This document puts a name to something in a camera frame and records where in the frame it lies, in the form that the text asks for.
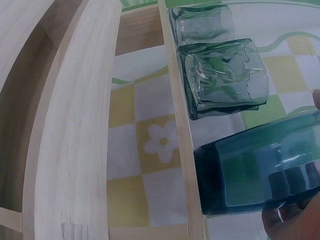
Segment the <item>glass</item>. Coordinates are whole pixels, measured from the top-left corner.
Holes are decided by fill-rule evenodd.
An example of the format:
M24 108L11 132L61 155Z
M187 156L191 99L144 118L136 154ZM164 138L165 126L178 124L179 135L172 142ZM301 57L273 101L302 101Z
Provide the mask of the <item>glass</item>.
M320 191L320 111L308 110L194 151L203 214L275 209Z
M229 7L220 2L174 7L168 10L175 44L218 43L235 39Z
M178 47L177 57L192 120L267 103L268 75L251 39L188 44Z

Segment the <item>wooden plank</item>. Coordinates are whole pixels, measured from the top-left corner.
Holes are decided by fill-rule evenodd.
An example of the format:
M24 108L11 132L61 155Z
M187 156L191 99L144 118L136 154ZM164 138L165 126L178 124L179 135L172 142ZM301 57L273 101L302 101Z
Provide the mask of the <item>wooden plank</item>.
M55 0L40 21L58 48L82 0ZM115 55L164 44L157 4L125 11L121 15Z
M12 230L0 225L0 239L1 240L23 240L22 232Z
M109 228L110 240L187 240L188 225Z
M113 57L122 6L89 0L48 105L35 182L36 240L62 240L64 223L108 239L107 140Z
M185 93L178 67L176 49L167 14L165 0L159 0L159 10L163 30L164 44L168 58L170 84L175 111L175 122L179 140L182 174L188 210L188 229L191 240L205 240L205 225L201 211L199 189L197 183L194 147L191 139L189 117L185 101Z
M22 233L22 214L0 207L0 225Z
M26 156L23 201L22 201L22 222L23 222L23 239L35 239L35 187L36 175L38 167L38 158L40 144L43 135L46 115L52 96L52 92L57 80L57 76L65 57L66 51L70 44L72 35L78 24L78 21L87 6L88 0L83 0L77 9L69 27L58 45L60 46L56 52L50 71L47 75L43 91L38 101L36 114L33 121L31 135L29 137L29 146Z
M31 32L54 0L1 0L0 92Z
M164 44L158 5L126 11L122 14L116 43L116 55Z
M0 206L5 209L22 212L31 129L56 51L37 25L0 93Z
M82 0L55 0L40 20L39 23L56 48L59 48L81 2Z

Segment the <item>light wood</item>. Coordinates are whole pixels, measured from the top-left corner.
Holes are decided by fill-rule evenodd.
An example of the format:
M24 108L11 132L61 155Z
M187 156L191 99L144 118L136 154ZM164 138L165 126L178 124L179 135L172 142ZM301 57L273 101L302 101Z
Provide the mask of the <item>light wood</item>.
M109 228L110 240L187 240L188 225Z
M0 225L0 239L1 240L24 240L22 232L15 231Z
M188 229L191 240L205 240L205 225L201 211L199 189L194 159L194 148L191 139L189 117L185 102L184 89L178 67L176 49L167 14L165 0L159 0L160 17L164 44L168 58L169 76L174 104L175 122L179 140L182 174L186 193L188 211Z
M72 16L82 0L55 0L40 21L53 44L58 48ZM164 44L157 4L125 11L121 14L115 55Z
M1 0L0 92L31 32L54 0Z
M55 0L40 20L40 25L56 48L59 48L81 2L82 0Z
M22 233L22 214L0 207L0 225Z
M112 63L122 5L89 0L47 108L38 155L36 240L62 240L62 224L108 239L107 139Z
M23 186L23 201L22 201L22 222L23 222L23 239L35 239L35 186L38 167L38 158L40 144L43 135L46 115L52 96L52 92L57 80L57 76L65 57L66 51L70 44L72 35L75 31L77 23L88 3L88 0L83 0L77 9L68 29L59 43L59 48L52 62L50 71L47 75L45 85L39 100L36 114L33 121L32 132L28 146L28 152L25 164L24 186Z
M0 207L20 213L31 129L56 51L37 25L0 93Z
M158 5L145 6L122 14L116 55L164 44Z

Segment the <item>checkered tablecloth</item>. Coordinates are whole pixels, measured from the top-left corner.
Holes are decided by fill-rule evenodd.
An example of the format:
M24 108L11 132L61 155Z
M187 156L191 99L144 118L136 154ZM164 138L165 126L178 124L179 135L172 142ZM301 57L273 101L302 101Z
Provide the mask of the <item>checkered tablecloth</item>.
M313 108L312 90L320 88L320 23L314 21L319 19L320 7L284 3L238 1L229 5L236 38L252 38L259 49L269 75L269 99L258 111L191 121L195 148ZM107 168L109 227L186 224L165 47L116 57L113 76ZM207 239L267 239L259 212L208 218L205 223Z

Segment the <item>flower pattern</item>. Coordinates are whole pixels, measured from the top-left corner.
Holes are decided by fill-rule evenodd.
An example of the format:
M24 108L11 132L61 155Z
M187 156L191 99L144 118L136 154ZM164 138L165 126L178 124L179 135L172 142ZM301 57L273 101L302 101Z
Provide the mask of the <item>flower pattern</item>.
M148 132L151 139L143 146L143 150L147 154L158 154L163 164L169 163L173 150L178 148L176 123L169 121L164 127L152 124Z

